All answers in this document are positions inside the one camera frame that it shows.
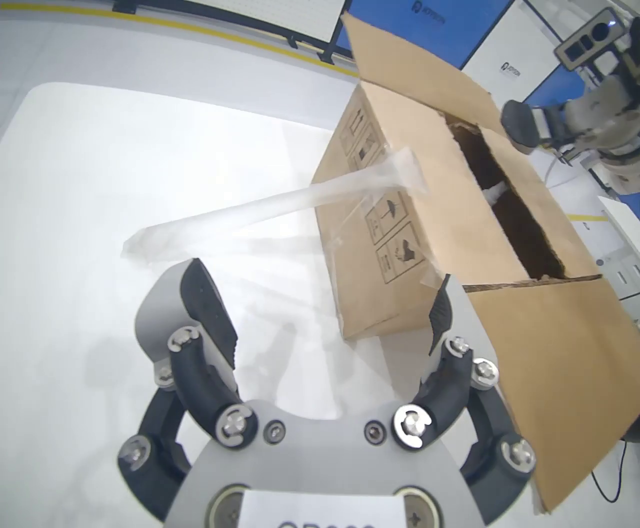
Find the yellow floor line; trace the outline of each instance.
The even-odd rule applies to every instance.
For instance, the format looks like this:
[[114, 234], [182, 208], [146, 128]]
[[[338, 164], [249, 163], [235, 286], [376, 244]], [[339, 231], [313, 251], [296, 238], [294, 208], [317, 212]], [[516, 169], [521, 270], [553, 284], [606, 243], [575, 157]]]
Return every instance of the yellow floor line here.
[[593, 214], [567, 214], [567, 218], [572, 222], [608, 222], [606, 216], [595, 216]]
[[165, 28], [182, 29], [184, 31], [192, 31], [194, 33], [200, 33], [202, 35], [209, 35], [209, 36], [215, 36], [217, 38], [223, 38], [224, 40], [228, 40], [229, 42], [246, 44], [259, 49], [271, 51], [273, 53], [278, 53], [279, 55], [284, 55], [297, 60], [301, 60], [309, 64], [313, 64], [315, 66], [322, 66], [323, 68], [327, 68], [329, 70], [333, 70], [334, 72], [339, 72], [344, 75], [349, 75], [351, 77], [358, 77], [358, 74], [356, 72], [352, 72], [351, 70], [348, 70], [346, 68], [340, 68], [339, 66], [327, 64], [326, 62], [322, 62], [320, 59], [299, 55], [298, 53], [294, 51], [290, 51], [288, 49], [283, 49], [271, 44], [265, 44], [263, 42], [251, 40], [250, 38], [246, 38], [243, 36], [230, 35], [228, 33], [223, 33], [222, 31], [216, 31], [215, 29], [202, 28], [194, 24], [185, 24], [184, 22], [175, 22], [174, 20], [155, 19], [153, 17], [142, 17], [139, 15], [128, 15], [126, 13], [115, 13], [113, 11], [106, 11], [101, 9], [90, 9], [90, 8], [71, 7], [71, 6], [51, 6], [46, 4], [20, 4], [20, 3], [3, 2], [3, 3], [0, 3], [0, 10], [38, 11], [38, 12], [49, 12], [49, 13], [66, 13], [68, 15], [86, 15], [89, 17], [103, 17], [106, 19], [129, 20], [131, 22], [151, 24], [152, 26], [162, 26]]

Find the logo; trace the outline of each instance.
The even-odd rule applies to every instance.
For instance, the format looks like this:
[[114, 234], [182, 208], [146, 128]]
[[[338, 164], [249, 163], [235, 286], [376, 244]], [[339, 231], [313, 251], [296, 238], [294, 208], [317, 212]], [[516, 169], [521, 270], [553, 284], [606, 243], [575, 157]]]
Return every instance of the logo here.
[[500, 66], [500, 71], [508, 77], [520, 77], [520, 71], [511, 66], [508, 62], [505, 62]]
[[430, 19], [433, 19], [438, 24], [445, 24], [447, 22], [447, 19], [440, 15], [440, 13], [438, 13], [437, 11], [434, 11], [428, 6], [423, 7], [420, 0], [416, 0], [416, 2], [413, 3], [413, 5], [411, 6], [411, 11], [416, 14], [422, 13], [423, 15], [428, 16]]

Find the screw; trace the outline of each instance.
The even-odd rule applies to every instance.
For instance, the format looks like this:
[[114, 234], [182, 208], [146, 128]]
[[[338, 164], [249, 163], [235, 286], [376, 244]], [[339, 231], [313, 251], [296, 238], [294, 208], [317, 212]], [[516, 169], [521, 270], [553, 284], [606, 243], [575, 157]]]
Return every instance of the screw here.
[[194, 326], [183, 326], [171, 334], [167, 341], [167, 346], [171, 352], [179, 352], [182, 350], [183, 345], [192, 339], [199, 338], [199, 336], [200, 332]]
[[169, 365], [160, 367], [156, 372], [156, 385], [160, 388], [173, 386], [173, 372]]
[[521, 473], [531, 473], [536, 465], [536, 454], [524, 438], [515, 444], [503, 442], [500, 446], [504, 459]]
[[236, 528], [246, 490], [247, 487], [241, 484], [222, 490], [209, 506], [205, 517], [206, 528]]
[[453, 350], [455, 350], [456, 352], [460, 352], [461, 354], [466, 354], [470, 349], [469, 343], [465, 341], [464, 337], [460, 336], [454, 337], [451, 340], [451, 347], [453, 348]]
[[227, 407], [216, 421], [216, 439], [225, 447], [238, 447], [245, 438], [243, 433], [248, 428], [247, 418], [253, 411], [243, 404]]
[[421, 436], [431, 425], [431, 416], [419, 405], [401, 405], [394, 414], [394, 436], [401, 445], [411, 449], [423, 447]]
[[424, 421], [420, 420], [417, 412], [408, 412], [404, 421], [402, 422], [402, 428], [407, 435], [422, 436], [426, 429]]
[[135, 435], [128, 439], [118, 452], [118, 458], [129, 464], [130, 471], [140, 469], [149, 459], [151, 443], [144, 435]]
[[246, 420], [240, 411], [234, 411], [227, 415], [227, 423], [222, 427], [222, 430], [227, 436], [240, 435], [245, 429]]
[[377, 420], [372, 420], [364, 427], [364, 437], [372, 445], [380, 445], [387, 438], [384, 425]]
[[433, 498], [418, 488], [401, 488], [394, 495], [404, 499], [407, 528], [440, 528], [440, 515]]
[[478, 390], [489, 390], [498, 383], [500, 373], [491, 361], [484, 358], [474, 359], [471, 371], [471, 386]]
[[264, 441], [267, 444], [276, 445], [282, 442], [286, 434], [287, 430], [284, 424], [279, 420], [272, 420], [264, 428]]
[[492, 380], [495, 378], [495, 372], [491, 368], [491, 365], [487, 362], [478, 363], [476, 365], [476, 373], [478, 376], [482, 376], [488, 380]]

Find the printed handling symbol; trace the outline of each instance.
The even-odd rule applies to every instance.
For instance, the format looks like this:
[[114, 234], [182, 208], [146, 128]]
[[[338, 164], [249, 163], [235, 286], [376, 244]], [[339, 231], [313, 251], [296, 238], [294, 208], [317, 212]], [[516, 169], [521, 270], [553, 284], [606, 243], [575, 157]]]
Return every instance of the printed handling symbol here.
[[360, 157], [360, 161], [364, 160], [365, 156], [369, 153], [374, 143], [376, 143], [376, 138], [372, 134], [369, 135], [369, 137], [366, 140], [364, 140], [364, 146], [360, 149], [358, 153], [358, 156]]
[[396, 248], [396, 258], [400, 260], [400, 262], [408, 262], [409, 260], [415, 260], [415, 251], [413, 251], [409, 247], [409, 242], [407, 240], [402, 241], [402, 249], [403, 254], [400, 254], [400, 251]]
[[362, 119], [363, 119], [364, 116], [361, 114], [361, 112], [362, 112], [362, 110], [358, 109], [357, 114], [355, 115], [355, 117], [353, 118], [353, 121], [349, 125], [349, 130], [351, 131], [352, 134], [356, 133], [356, 130], [360, 126], [360, 123], [362, 123]]
[[385, 214], [382, 215], [382, 218], [384, 218], [389, 213], [391, 213], [391, 218], [395, 218], [396, 217], [396, 204], [394, 204], [391, 200], [387, 200], [387, 207], [389, 208], [389, 210]]

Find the white label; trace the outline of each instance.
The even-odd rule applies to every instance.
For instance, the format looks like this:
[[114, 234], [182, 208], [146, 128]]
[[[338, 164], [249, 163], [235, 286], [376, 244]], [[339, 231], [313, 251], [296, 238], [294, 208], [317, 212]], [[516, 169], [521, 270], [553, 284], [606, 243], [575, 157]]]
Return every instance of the white label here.
[[404, 528], [402, 497], [247, 490], [238, 528]]

